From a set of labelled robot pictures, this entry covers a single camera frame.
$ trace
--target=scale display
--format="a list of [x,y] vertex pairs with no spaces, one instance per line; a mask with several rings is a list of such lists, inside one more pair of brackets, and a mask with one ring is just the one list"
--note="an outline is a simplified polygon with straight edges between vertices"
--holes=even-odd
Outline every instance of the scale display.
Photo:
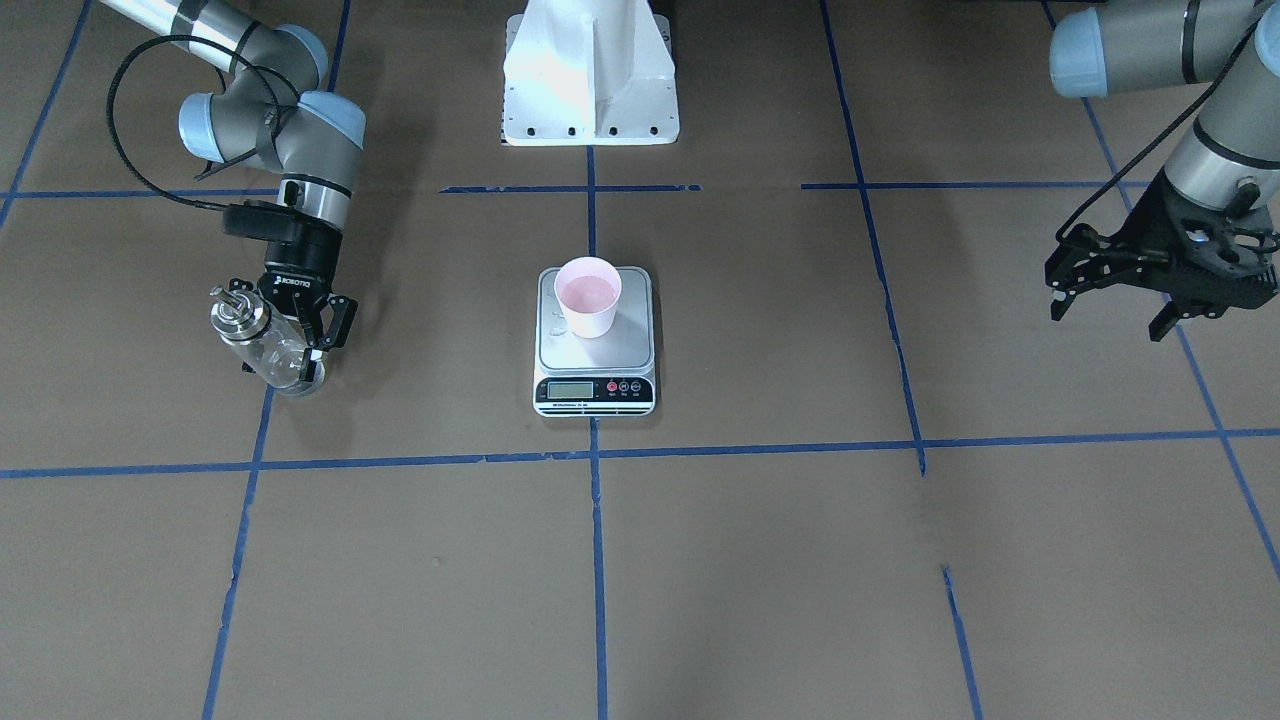
[[556,301],[556,274],[538,286],[534,410],[548,418],[648,415],[658,401],[653,284],[640,268],[618,268],[622,295],[609,332],[580,338]]

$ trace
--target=plastic cup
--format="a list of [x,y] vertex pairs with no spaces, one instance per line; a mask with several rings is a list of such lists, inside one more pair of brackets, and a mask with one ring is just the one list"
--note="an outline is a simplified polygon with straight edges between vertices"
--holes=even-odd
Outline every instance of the plastic cup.
[[593,338],[609,332],[622,297],[622,275],[599,258],[564,263],[556,275],[556,300],[564,323],[577,337]]

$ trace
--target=white base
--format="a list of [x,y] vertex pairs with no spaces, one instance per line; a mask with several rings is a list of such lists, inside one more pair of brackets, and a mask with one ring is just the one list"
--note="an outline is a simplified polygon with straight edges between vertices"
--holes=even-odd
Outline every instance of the white base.
[[[584,15],[570,28],[553,27],[558,19],[547,13],[529,22],[539,9],[531,1],[529,13],[507,22],[503,142],[582,146],[676,141],[680,113],[667,18],[653,15],[645,4],[626,31],[634,40],[611,47],[600,37],[595,18]],[[632,72],[626,82],[612,78],[611,87],[605,82],[607,64]]]

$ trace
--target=metal bottle cap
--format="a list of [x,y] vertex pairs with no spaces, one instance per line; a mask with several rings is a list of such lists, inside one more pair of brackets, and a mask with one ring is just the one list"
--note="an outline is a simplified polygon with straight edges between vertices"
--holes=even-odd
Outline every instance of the metal bottle cap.
[[243,290],[228,292],[223,286],[218,286],[209,291],[209,296],[214,299],[209,322],[225,340],[248,340],[260,334],[271,322],[270,307],[252,292]]

